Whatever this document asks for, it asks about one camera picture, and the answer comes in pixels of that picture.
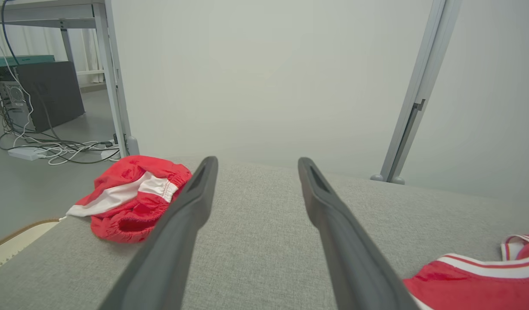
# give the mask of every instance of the gray floor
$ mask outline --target gray floor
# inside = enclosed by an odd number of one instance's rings
[[[112,139],[115,131],[107,92],[85,93],[83,103],[86,113],[56,127],[58,136],[79,142]],[[1,145],[11,147],[13,142],[14,137],[8,135]],[[76,159],[97,161],[101,157],[83,154]],[[93,180],[110,165],[105,161],[50,166],[45,159],[26,161],[0,149],[0,239],[38,220],[65,216],[70,206],[93,190]]]

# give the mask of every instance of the white curtain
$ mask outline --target white curtain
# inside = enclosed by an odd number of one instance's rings
[[[6,25],[6,33],[15,55],[54,55],[56,61],[67,60],[60,29],[32,26]],[[73,63],[77,72],[101,70],[103,66],[98,51],[95,29],[69,29]],[[7,56],[10,51],[4,41],[0,25],[0,44]],[[79,75],[79,84],[103,82],[100,74]]]

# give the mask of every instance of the white partition panel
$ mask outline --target white partition panel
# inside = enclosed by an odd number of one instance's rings
[[[369,178],[432,0],[114,0],[143,155],[217,155]]]
[[[400,176],[529,201],[529,0],[463,2]]]

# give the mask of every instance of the desk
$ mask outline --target desk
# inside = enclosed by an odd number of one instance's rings
[[[119,152],[121,157],[125,157],[127,155],[125,141],[119,137],[130,136],[130,129],[113,28],[111,0],[14,0],[6,3],[4,21],[6,25],[61,29],[69,61],[73,61],[73,53],[67,29],[96,29],[113,125],[119,141]]]

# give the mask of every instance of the red fabric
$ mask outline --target red fabric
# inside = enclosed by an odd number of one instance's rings
[[[513,263],[487,265],[487,268],[522,270],[523,267],[529,267],[529,261],[518,261],[529,257],[529,242],[524,243]],[[444,257],[485,267],[453,255]],[[529,310],[529,277],[488,277],[459,269],[443,261],[433,261],[425,265],[413,278],[404,280],[404,284],[412,295],[434,310]]]
[[[178,187],[171,203],[182,191],[192,173],[181,164],[147,156],[129,156],[111,166],[94,181],[95,190],[77,204],[86,205],[98,198],[103,190],[138,180],[146,171],[158,178],[166,178]],[[154,229],[155,224],[170,205],[160,196],[138,192],[129,202],[92,216],[91,229],[102,239],[120,243],[144,241]]]

